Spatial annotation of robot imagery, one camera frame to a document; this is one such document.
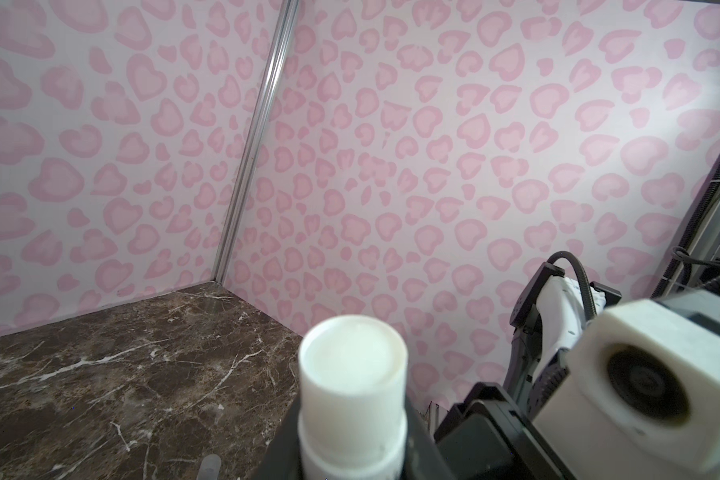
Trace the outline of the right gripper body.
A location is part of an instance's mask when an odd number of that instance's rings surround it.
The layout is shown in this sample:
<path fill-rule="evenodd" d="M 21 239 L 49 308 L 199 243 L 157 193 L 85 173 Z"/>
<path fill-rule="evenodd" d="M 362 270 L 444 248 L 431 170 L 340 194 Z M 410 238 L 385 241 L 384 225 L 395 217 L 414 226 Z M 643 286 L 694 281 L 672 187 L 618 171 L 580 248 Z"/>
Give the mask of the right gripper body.
<path fill-rule="evenodd" d="M 496 383 L 477 383 L 434 433 L 457 479 L 572 479 L 574 474 Z"/>

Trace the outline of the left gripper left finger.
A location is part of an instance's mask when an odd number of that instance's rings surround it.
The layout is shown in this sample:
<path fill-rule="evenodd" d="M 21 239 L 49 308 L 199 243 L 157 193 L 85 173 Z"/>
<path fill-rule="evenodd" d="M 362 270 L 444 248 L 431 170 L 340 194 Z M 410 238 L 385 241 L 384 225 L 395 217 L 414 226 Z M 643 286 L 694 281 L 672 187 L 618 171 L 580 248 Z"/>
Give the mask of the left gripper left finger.
<path fill-rule="evenodd" d="M 299 398 L 291 403 L 270 442 L 253 480 L 301 480 L 301 453 L 298 437 Z"/>

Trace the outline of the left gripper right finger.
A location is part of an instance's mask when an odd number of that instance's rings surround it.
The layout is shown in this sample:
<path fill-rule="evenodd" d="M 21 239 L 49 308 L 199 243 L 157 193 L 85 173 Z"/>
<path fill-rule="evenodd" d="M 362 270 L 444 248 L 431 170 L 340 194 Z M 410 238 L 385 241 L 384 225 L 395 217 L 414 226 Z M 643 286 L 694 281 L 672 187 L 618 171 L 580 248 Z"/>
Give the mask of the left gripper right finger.
<path fill-rule="evenodd" d="M 429 435 L 423 417 L 405 399 L 407 434 L 404 443 L 402 480 L 454 480 L 455 476 Z"/>

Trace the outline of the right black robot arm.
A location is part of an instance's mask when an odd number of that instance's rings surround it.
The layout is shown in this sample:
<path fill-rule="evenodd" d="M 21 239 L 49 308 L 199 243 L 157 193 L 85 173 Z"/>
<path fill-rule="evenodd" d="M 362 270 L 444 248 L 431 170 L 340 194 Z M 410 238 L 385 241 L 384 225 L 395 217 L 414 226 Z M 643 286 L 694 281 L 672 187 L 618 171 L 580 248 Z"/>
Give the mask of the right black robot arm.
<path fill-rule="evenodd" d="M 621 298 L 590 281 L 571 252 L 555 252 L 538 267 L 510 315 L 505 380 L 475 384 L 434 433 L 453 478 L 572 478 L 532 420 L 566 379 L 568 353 L 587 324 Z"/>

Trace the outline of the clear glue stick cap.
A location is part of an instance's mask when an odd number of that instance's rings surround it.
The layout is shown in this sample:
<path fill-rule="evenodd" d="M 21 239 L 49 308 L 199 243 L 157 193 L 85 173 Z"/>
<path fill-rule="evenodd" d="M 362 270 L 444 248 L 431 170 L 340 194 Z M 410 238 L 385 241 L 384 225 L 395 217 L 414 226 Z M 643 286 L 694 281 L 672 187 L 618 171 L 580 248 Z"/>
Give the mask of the clear glue stick cap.
<path fill-rule="evenodd" d="M 200 463 L 196 480 L 217 480 L 219 478 L 222 460 L 217 454 L 205 456 Z"/>

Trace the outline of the white glue stick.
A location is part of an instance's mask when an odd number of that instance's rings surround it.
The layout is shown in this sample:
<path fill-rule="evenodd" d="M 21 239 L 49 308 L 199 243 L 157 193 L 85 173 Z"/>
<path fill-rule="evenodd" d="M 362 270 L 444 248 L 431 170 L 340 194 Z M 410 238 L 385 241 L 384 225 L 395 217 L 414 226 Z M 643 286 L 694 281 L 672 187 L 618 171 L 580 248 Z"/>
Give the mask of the white glue stick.
<path fill-rule="evenodd" d="M 397 479 L 405 457 L 408 350 L 381 320 L 342 315 L 298 352 L 297 433 L 307 479 Z"/>

